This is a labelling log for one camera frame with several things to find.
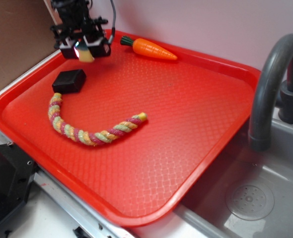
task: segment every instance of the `plastic tray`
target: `plastic tray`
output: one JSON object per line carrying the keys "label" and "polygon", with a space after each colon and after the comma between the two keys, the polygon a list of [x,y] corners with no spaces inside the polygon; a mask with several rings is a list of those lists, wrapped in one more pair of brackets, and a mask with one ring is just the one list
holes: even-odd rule
{"label": "plastic tray", "polygon": [[[121,46],[122,35],[110,57],[81,63],[59,54],[2,94],[0,130],[107,219],[132,227],[177,205],[248,119],[260,72],[159,42],[178,61],[146,58]],[[140,112],[148,121],[101,147],[59,135],[47,117],[51,85],[80,68],[86,82],[63,95],[65,121],[91,132]]]}

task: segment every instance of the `gray faucet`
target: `gray faucet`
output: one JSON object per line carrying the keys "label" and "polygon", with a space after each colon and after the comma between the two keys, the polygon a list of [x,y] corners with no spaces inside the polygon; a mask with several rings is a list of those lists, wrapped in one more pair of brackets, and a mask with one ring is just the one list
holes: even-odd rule
{"label": "gray faucet", "polygon": [[[282,82],[286,71],[287,80]],[[249,122],[248,141],[253,150],[270,147],[275,105],[280,108],[279,118],[293,124],[293,34],[275,44],[262,69]]]}

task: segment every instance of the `sink basin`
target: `sink basin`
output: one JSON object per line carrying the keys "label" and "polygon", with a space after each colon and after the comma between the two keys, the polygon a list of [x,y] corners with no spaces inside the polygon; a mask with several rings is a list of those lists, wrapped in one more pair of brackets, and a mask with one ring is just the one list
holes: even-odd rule
{"label": "sink basin", "polygon": [[273,119],[266,152],[248,147],[247,132],[248,123],[181,205],[192,223],[216,237],[293,237],[293,126]]}

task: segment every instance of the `rope toy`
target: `rope toy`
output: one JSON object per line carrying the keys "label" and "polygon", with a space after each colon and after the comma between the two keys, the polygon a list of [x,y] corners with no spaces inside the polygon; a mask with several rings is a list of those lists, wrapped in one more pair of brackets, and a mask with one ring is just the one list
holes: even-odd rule
{"label": "rope toy", "polygon": [[67,138],[75,142],[81,142],[85,145],[97,146],[111,143],[115,139],[118,139],[131,132],[133,129],[138,128],[143,121],[147,120],[147,115],[145,113],[140,113],[130,119],[126,119],[112,129],[103,130],[98,133],[90,133],[67,124],[60,117],[62,102],[63,99],[60,93],[55,93],[49,102],[48,118],[53,128]]}

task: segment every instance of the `white wall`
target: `white wall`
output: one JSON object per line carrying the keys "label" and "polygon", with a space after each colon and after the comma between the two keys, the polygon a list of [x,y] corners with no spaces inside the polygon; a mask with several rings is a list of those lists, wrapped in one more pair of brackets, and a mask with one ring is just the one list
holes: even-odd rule
{"label": "white wall", "polygon": [[[116,29],[261,69],[282,36],[293,33],[293,0],[114,0]],[[91,17],[109,20],[109,0]]]}

